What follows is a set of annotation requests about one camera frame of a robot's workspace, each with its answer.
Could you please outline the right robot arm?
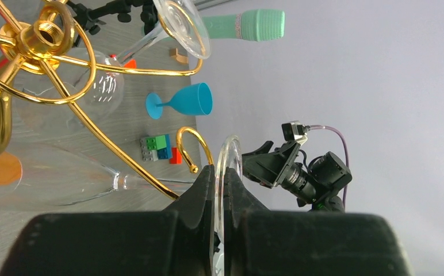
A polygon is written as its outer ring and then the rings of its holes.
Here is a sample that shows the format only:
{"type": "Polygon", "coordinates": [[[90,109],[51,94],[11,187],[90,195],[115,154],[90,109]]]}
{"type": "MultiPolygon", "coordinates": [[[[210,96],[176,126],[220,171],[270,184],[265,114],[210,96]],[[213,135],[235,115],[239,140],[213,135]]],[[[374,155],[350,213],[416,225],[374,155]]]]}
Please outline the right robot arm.
{"type": "Polygon", "coordinates": [[[221,153],[222,275],[412,275],[395,231],[382,217],[346,213],[339,192],[349,168],[332,152],[307,168],[296,162],[299,144],[272,150],[267,141],[241,154],[237,143],[221,153]],[[280,186],[308,212],[273,211],[244,186],[248,178],[280,186]]]}

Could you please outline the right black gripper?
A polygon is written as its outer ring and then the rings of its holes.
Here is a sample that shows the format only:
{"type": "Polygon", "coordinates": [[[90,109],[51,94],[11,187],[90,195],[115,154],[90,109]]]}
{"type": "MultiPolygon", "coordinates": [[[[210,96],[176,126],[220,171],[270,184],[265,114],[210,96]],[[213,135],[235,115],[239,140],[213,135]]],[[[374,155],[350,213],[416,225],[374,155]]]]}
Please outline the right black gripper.
{"type": "MultiPolygon", "coordinates": [[[[312,177],[294,164],[300,144],[270,140],[242,155],[243,175],[282,187],[300,204],[316,201],[312,177]]],[[[226,275],[412,275],[395,231],[382,217],[275,211],[228,169],[224,176],[226,275]]]]}

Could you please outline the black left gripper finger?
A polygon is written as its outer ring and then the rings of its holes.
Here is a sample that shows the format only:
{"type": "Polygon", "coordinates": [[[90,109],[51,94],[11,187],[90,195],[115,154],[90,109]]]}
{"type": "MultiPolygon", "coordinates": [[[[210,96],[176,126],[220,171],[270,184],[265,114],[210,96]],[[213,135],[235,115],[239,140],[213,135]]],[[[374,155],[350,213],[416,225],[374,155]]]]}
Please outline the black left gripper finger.
{"type": "Polygon", "coordinates": [[[31,219],[0,275],[211,275],[215,168],[161,211],[31,219]]]}

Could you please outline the blue plastic wine glass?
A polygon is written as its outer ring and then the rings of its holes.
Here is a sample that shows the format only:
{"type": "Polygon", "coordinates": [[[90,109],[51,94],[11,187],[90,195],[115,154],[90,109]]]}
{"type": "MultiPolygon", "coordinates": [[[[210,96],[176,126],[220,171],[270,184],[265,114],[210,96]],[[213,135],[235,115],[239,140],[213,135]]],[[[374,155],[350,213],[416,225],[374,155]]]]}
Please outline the blue plastic wine glass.
{"type": "Polygon", "coordinates": [[[145,108],[152,119],[160,119],[165,106],[187,116],[207,116],[213,109],[212,92],[210,87],[202,82],[180,89],[167,102],[163,102],[157,93],[147,95],[145,108]]]}

